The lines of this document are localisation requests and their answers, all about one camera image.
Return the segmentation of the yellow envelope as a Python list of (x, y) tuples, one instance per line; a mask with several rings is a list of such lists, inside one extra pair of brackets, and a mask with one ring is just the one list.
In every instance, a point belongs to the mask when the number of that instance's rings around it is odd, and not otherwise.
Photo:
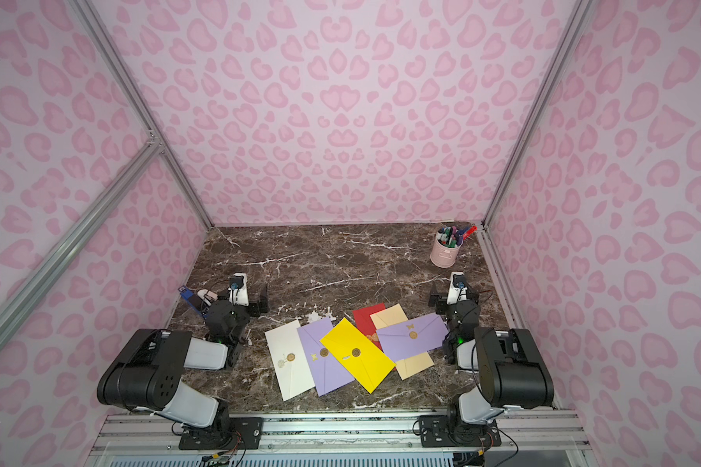
[(373, 393), (395, 368), (393, 360), (348, 319), (340, 321), (321, 343), (368, 393)]

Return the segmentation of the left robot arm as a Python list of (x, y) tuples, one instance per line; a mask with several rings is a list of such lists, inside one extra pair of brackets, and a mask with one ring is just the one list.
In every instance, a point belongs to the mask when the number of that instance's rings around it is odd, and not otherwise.
[(125, 344), (97, 385), (103, 405), (145, 411), (193, 430), (227, 433), (227, 403), (204, 395), (182, 381), (186, 369), (231, 369), (243, 346), (243, 332), (253, 318), (269, 312), (268, 288), (253, 302), (247, 277), (237, 274), (220, 293), (179, 288), (180, 297), (206, 323), (205, 339), (190, 331), (139, 329)]

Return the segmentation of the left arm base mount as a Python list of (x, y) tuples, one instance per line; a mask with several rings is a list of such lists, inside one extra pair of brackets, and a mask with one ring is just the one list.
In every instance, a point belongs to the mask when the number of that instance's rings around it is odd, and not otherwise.
[(230, 418), (216, 420), (208, 428), (185, 425), (178, 448), (181, 451), (231, 451), (231, 449), (258, 449), (264, 418)]

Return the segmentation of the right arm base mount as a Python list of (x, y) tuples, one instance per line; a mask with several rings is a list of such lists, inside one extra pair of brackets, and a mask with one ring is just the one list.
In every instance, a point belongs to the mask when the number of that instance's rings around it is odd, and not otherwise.
[(414, 432), (424, 448), (478, 448), (488, 451), (500, 447), (502, 439), (496, 422), (468, 424), (457, 416), (420, 416)]

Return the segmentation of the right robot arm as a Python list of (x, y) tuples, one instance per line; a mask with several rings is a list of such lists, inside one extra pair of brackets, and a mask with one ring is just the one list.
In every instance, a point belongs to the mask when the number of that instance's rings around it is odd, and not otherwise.
[(482, 326), (479, 296), (463, 288), (448, 296), (433, 290), (428, 305), (445, 319), (447, 362), (477, 378), (475, 387), (450, 406), (452, 429), (485, 426), (510, 410), (552, 405), (554, 383), (529, 330)]

